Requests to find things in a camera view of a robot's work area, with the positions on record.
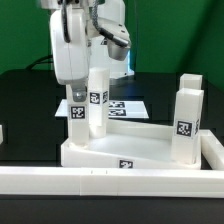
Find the green backdrop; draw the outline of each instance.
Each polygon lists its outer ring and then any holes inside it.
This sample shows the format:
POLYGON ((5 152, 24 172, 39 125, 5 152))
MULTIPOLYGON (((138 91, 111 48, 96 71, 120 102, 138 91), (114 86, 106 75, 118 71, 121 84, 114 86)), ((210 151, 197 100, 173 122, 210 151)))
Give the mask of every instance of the green backdrop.
MULTIPOLYGON (((203 74, 224 90, 223 0, 125 0, 137 72, 203 74)), ((3 1, 0 72, 50 53, 48 12, 35 0, 3 1)))

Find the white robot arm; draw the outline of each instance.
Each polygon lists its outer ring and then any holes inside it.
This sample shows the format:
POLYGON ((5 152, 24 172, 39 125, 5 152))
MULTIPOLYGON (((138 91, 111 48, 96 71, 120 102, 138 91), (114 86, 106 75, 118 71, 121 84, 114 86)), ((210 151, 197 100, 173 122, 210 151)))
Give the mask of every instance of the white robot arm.
MULTIPOLYGON (((123 3, 123 0, 109 1, 123 3)), ((82 102, 86 98, 91 38, 103 35, 107 39, 108 55, 121 61, 130 49, 129 34, 124 25, 98 18, 98 0, 41 0, 40 3, 42 8, 54 11, 50 29, 57 80, 62 85, 71 85, 74 101, 82 102)))

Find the white block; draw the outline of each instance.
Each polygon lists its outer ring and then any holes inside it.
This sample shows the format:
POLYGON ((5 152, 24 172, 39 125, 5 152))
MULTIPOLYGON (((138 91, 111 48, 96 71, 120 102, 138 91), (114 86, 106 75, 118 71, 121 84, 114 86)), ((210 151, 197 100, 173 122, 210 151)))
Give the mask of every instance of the white block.
POLYGON ((82 169, 0 167, 0 194, 80 195, 82 169))
POLYGON ((222 172, 199 170, 117 172, 119 172, 120 196, 224 197, 222 172))
POLYGON ((180 89, 188 88, 188 89, 201 89, 202 84, 202 75, 194 75, 194 74, 183 74, 180 78, 180 89))
POLYGON ((202 90, 185 88, 177 92, 171 149, 171 158, 177 162, 196 161, 203 95, 202 90))
POLYGON ((78 146, 86 146, 89 142, 88 97, 85 102, 74 102, 72 90, 66 86, 68 100, 68 135, 70 141, 78 146))
POLYGON ((89 73, 89 124, 90 135, 104 137, 109 108, 110 71, 105 68, 92 68, 89 73))
POLYGON ((60 9, 57 1, 54 0, 39 0, 39 3, 43 9, 60 9))
POLYGON ((0 144, 3 142, 2 125, 0 125, 0 144))
POLYGON ((202 154, 213 170, 224 170, 224 147, 209 130, 200 131, 202 154))

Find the white platform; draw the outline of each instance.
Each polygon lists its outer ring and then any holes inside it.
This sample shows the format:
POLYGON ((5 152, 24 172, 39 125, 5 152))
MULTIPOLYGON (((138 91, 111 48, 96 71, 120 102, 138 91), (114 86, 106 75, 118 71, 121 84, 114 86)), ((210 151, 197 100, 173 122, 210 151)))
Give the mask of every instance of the white platform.
POLYGON ((201 145, 194 164, 171 160, 173 127, 109 120, 104 138, 90 139, 88 148, 67 140, 61 148, 64 167, 200 169, 201 145))
MULTIPOLYGON (((110 125, 111 132, 116 125, 110 125)), ((139 129, 124 122, 119 133, 139 129)), ((165 138, 171 127, 151 125, 165 138)), ((201 150, 214 169, 224 170, 224 147, 209 130, 201 130, 201 150)), ((215 170, 0 167, 2 195, 107 195, 224 198, 224 172, 215 170)))

